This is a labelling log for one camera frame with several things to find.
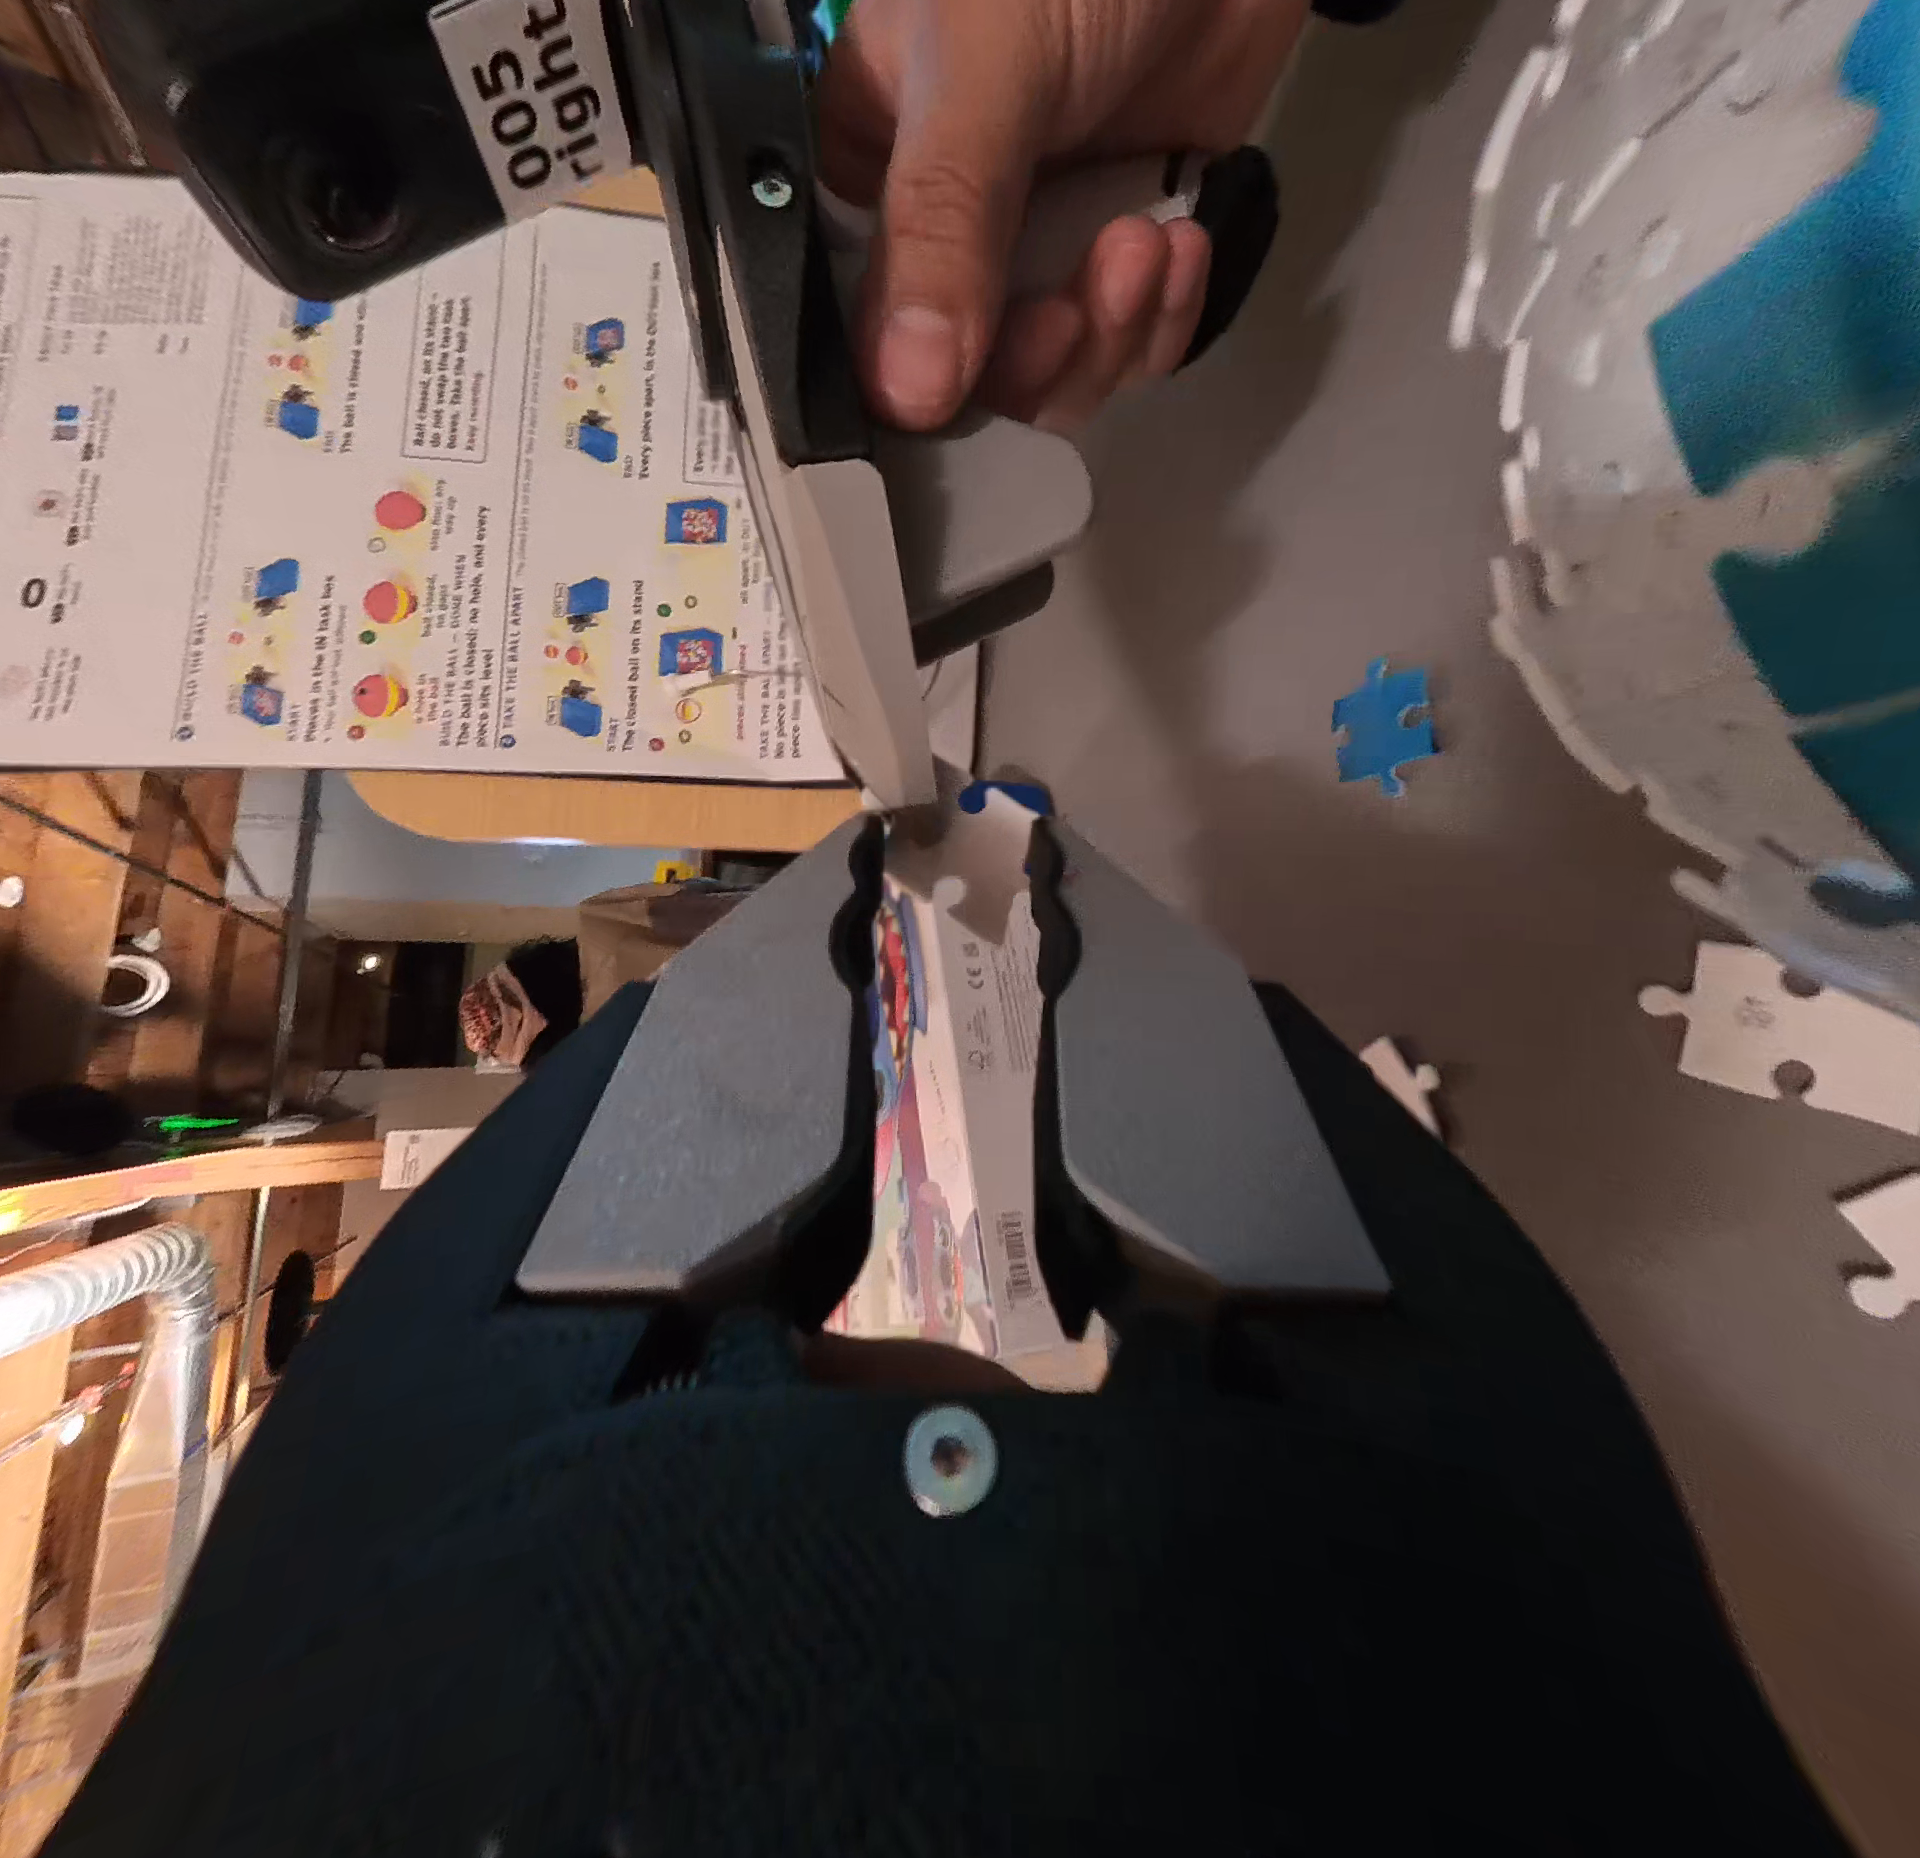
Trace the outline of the blue-and-white puzzle piece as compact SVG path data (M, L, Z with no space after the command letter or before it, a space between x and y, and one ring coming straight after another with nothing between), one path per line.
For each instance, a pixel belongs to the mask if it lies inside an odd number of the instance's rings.
M1034 781L945 781L937 803L887 820L885 876L974 935L1000 944L1014 898L1027 889L1034 822L1049 814L1052 798Z

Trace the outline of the blue puzzle ball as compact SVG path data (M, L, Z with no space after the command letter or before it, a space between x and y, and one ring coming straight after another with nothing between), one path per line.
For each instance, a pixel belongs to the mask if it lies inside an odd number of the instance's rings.
M1557 0L1481 146L1494 644L1717 861L1675 887L1917 1016L1917 0Z

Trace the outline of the printed instruction sheet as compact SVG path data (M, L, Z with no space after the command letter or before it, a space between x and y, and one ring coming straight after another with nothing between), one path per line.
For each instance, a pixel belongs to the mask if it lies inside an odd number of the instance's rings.
M842 784L662 223L306 298L4 173L3 765Z

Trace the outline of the silver ventilation duct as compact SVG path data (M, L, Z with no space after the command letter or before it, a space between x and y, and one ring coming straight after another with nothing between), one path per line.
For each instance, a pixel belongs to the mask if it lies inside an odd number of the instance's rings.
M128 1307L143 1311L139 1340L78 1348L78 1364L115 1360L115 1368L8 1437L3 1462L23 1460L40 1447L69 1449L111 1405L121 1405L118 1441L130 1451L137 1478L193 1455L210 1466L228 1462L244 1447L251 1426L251 1345L240 1324L251 1314L244 1303L222 1303L214 1246L185 1222L161 1222L47 1264L8 1271L3 1355L69 1340Z

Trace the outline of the cartoon printed puzzle box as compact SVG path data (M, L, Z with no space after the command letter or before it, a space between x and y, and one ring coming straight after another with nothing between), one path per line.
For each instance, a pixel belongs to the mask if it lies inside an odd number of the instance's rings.
M1089 1393L1097 1322L1067 1334L1045 1293L1034 1200L1042 991L1026 895L985 931L956 869L885 869L870 991L874 1200L860 1271L828 1331L989 1357L1020 1383Z

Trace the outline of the blue puzzle piece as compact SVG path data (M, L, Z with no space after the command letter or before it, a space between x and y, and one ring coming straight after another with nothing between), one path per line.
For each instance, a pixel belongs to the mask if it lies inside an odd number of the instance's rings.
M1333 701L1329 733L1339 781L1404 798L1407 765L1441 754L1432 723L1429 669L1369 662L1354 691Z

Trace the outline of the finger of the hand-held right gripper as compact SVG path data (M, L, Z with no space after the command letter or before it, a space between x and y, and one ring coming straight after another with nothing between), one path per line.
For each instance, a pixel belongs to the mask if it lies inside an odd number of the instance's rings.
M734 424L757 534L831 748L876 811L929 806L937 777L876 470L787 470L763 424Z
M1092 472L1026 422L876 430L912 659L931 667L1042 612L1092 524Z

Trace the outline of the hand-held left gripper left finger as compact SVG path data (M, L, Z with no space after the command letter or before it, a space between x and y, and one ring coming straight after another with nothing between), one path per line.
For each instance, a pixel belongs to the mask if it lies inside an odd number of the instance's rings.
M874 1227L874 920L853 818L652 986L520 1260L525 1298L760 1307L820 1331Z

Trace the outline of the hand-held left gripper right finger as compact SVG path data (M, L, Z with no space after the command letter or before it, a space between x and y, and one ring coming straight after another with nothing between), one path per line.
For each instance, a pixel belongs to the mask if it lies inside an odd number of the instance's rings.
M1026 872L1034 1250L1060 1331L1380 1303L1387 1271L1244 968L1055 818Z

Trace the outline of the person's right hand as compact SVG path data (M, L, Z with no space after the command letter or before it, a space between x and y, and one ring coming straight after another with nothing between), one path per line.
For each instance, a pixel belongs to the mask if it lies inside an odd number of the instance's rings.
M816 84L816 165L874 209L854 354L900 430L967 404L1075 430L1173 372L1211 243L1111 218L1068 286L1014 293L1027 194L1052 166L1249 140L1314 0L853 0Z

